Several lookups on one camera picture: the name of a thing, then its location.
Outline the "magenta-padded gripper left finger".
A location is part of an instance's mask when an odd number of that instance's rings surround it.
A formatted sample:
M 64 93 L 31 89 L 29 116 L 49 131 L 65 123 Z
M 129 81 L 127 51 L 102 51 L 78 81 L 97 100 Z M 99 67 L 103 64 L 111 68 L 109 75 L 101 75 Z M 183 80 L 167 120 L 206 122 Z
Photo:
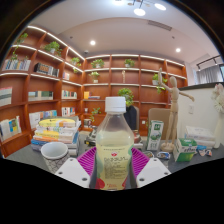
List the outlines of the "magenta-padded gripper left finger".
M 56 171 L 56 175 L 84 188 L 96 185 L 96 148 L 91 148 L 78 158 L 69 158 Z

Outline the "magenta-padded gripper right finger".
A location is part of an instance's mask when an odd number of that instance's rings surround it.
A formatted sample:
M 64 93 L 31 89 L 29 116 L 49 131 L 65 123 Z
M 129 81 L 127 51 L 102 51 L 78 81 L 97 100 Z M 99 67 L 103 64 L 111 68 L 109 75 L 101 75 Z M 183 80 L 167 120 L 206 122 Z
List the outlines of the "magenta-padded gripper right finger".
M 132 149 L 132 172 L 138 188 L 171 174 L 158 158 L 149 158 L 136 148 Z

